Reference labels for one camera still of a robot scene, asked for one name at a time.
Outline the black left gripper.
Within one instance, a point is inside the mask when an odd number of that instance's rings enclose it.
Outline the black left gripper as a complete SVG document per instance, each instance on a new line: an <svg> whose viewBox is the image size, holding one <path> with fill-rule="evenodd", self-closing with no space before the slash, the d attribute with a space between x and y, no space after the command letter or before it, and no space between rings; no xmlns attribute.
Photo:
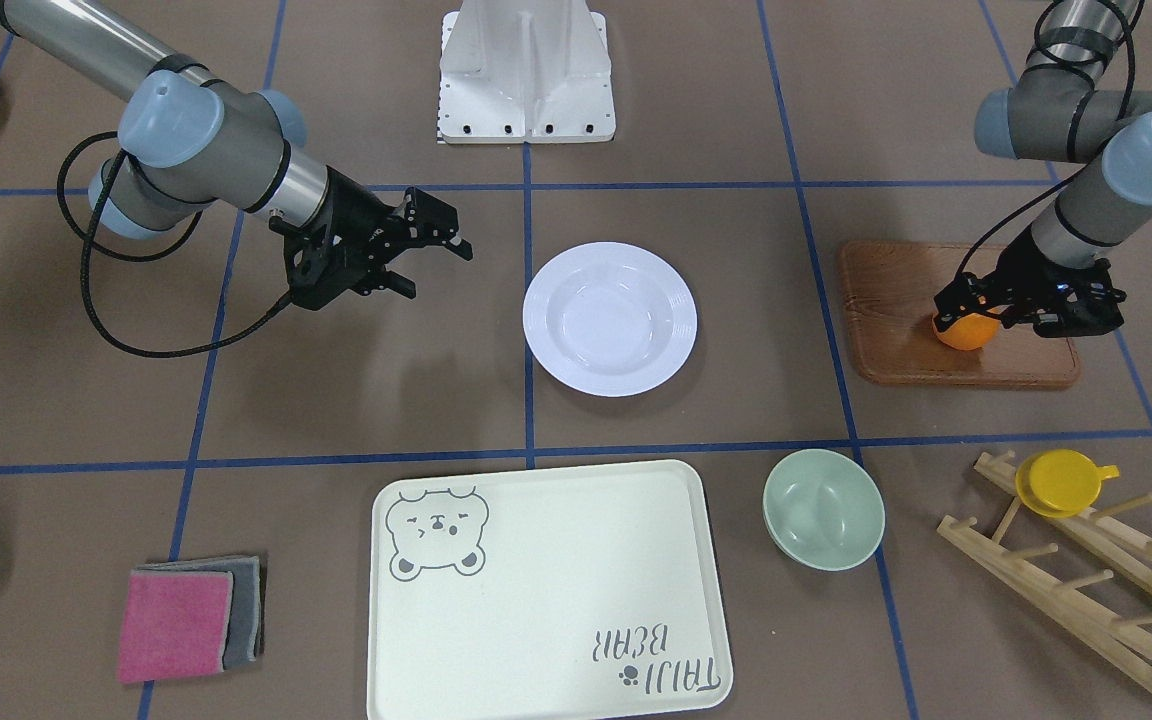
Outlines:
<svg viewBox="0 0 1152 720"><path fill-rule="evenodd" d="M933 297L937 331L950 331L967 316L998 319L1006 329L1030 325L1039 338L1092 338L1124 324L1126 291L1112 283L1111 262L1087 268L1051 262L1032 238L1011 241L983 279L957 272Z"/></svg>

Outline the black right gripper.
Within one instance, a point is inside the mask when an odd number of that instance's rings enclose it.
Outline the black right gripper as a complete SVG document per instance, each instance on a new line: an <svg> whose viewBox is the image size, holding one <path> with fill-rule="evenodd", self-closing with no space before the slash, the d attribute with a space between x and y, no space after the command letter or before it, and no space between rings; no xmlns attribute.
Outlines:
<svg viewBox="0 0 1152 720"><path fill-rule="evenodd" d="M415 282L387 268L407 249L444 247L462 260L473 259L457 210L448 202L408 187L402 204L392 206L334 169L320 209L306 223L271 217L270 229L283 238L288 304L311 311L346 291L394 291L416 300Z"/></svg>

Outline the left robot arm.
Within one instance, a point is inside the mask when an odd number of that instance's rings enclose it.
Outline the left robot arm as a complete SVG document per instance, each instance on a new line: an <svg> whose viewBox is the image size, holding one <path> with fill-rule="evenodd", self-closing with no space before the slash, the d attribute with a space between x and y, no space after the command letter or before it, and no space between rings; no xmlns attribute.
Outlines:
<svg viewBox="0 0 1152 720"><path fill-rule="evenodd" d="M995 270L960 264L934 296L934 333L977 350L996 331L1030 325L1041 338L1100 336L1123 324L1126 293L1108 253L1152 219L1152 92L1134 79L1098 82L1119 51L1134 55L1139 1L1051 1L1036 22L1018 81L984 99L975 145L996 158L1076 164L1043 192L1032 222Z"/></svg>

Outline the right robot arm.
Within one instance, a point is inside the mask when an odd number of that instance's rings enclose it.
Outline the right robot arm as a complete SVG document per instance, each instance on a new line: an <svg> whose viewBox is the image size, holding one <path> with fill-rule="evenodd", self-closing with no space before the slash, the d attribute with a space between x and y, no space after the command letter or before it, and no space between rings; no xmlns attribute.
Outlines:
<svg viewBox="0 0 1152 720"><path fill-rule="evenodd" d="M223 200L285 240L293 305L319 310L344 291L416 295L389 270L399 255L444 247L470 260L456 209L417 188L392 206L311 156L305 119L285 94L244 94L206 65L97 1L0 1L0 26L126 103L116 141L131 176L111 184L109 232L151 240Z"/></svg>

